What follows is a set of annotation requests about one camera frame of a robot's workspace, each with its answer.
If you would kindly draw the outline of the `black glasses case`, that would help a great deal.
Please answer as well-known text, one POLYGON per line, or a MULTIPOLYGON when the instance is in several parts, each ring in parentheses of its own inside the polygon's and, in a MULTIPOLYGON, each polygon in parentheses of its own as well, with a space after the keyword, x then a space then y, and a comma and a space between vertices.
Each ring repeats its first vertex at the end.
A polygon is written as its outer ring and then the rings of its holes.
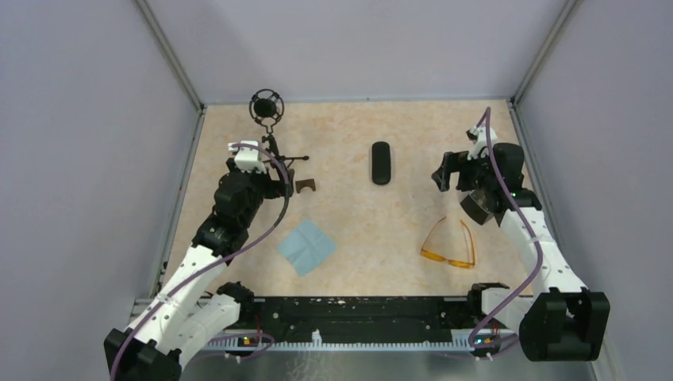
POLYGON ((387 185, 391 174, 390 145, 385 141, 376 141, 371 146, 371 181, 375 185, 387 185))

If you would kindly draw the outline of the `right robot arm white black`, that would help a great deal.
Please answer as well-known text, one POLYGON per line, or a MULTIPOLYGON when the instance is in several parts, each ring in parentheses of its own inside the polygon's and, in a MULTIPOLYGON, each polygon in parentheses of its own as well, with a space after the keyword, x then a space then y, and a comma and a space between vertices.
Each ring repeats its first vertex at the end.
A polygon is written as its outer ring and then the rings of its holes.
POLYGON ((524 185, 522 147, 497 143, 481 148, 475 158, 468 151, 446 152, 431 178, 448 191, 452 174, 456 189, 465 194, 460 205, 474 222, 494 220, 519 251, 526 278, 511 290, 500 283, 476 283, 465 306, 475 327, 470 335, 477 349, 479 330, 498 321, 512 335, 505 342, 521 346, 533 362, 595 361, 606 333, 610 302, 574 273, 552 237, 536 193, 524 185))

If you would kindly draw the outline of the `light blue cleaning cloth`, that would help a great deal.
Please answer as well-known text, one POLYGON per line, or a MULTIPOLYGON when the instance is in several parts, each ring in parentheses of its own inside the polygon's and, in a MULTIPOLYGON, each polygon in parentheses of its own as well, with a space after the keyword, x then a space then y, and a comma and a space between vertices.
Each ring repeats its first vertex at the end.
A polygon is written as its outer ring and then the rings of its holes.
POLYGON ((305 276, 327 260, 336 243, 311 220, 302 221, 279 245, 279 253, 299 276, 305 276))

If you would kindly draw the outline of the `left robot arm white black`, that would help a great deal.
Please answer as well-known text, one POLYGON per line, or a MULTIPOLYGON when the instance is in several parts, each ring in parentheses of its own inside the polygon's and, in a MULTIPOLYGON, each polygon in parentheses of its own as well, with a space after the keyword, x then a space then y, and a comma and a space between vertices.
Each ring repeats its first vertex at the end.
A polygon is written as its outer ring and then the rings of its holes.
POLYGON ((182 263, 149 305, 123 330, 104 340, 112 380, 177 380, 198 352, 224 328, 251 324, 254 306, 242 298, 217 295, 206 307, 192 309, 210 283, 233 258, 251 249, 279 223, 254 241, 248 229, 266 199, 283 199, 285 213, 294 192, 294 170, 275 166, 268 172, 244 172, 232 159, 219 182, 210 214, 198 227, 182 263))

